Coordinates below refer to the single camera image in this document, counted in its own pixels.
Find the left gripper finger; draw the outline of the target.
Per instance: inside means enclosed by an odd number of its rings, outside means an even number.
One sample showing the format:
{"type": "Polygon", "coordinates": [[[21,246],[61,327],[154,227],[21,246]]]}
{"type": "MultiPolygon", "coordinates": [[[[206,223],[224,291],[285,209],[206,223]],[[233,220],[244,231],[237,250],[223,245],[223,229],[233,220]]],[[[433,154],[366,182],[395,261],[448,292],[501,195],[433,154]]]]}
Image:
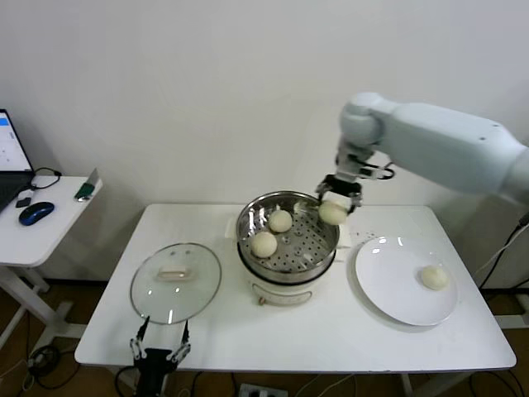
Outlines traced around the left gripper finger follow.
{"type": "Polygon", "coordinates": [[[183,360],[191,351],[191,343],[189,341],[188,321],[185,322],[183,335],[178,348],[173,350],[167,357],[167,360],[183,360]]]}
{"type": "Polygon", "coordinates": [[[145,336],[146,329],[148,328],[150,317],[147,316],[145,321],[140,326],[136,333],[136,336],[130,340],[130,348],[134,358],[147,358],[147,353],[143,346],[143,339],[145,336]]]}

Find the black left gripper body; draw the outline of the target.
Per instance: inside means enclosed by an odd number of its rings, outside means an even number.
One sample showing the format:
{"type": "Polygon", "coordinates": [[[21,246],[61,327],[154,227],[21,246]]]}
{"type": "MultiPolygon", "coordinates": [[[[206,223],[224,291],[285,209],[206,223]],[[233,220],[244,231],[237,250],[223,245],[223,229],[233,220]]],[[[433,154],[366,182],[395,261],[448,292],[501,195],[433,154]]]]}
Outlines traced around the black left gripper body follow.
{"type": "Polygon", "coordinates": [[[134,360],[134,367],[139,371],[139,380],[135,396],[159,397],[165,377],[176,369],[176,363],[167,357],[172,351],[167,349],[146,348],[146,357],[134,360]]]}

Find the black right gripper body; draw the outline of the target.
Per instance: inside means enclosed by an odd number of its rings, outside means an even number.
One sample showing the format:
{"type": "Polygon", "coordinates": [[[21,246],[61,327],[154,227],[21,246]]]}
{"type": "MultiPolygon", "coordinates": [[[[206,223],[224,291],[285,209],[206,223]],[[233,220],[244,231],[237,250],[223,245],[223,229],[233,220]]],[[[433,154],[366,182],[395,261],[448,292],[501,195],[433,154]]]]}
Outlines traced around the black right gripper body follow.
{"type": "Polygon", "coordinates": [[[338,179],[335,175],[326,175],[321,184],[330,186],[330,190],[327,193],[334,193],[343,197],[349,197],[353,192],[362,193],[362,186],[359,183],[344,181],[338,179]]]}

